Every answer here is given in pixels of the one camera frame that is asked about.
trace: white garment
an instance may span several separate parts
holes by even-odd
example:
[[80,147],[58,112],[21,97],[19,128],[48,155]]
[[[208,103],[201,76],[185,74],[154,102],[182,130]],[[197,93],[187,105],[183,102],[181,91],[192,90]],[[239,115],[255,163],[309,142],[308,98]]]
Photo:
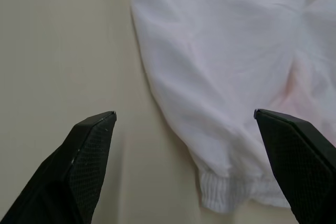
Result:
[[203,206],[288,206],[253,113],[288,113],[336,140],[336,0],[132,0],[132,10],[152,92],[199,167]]

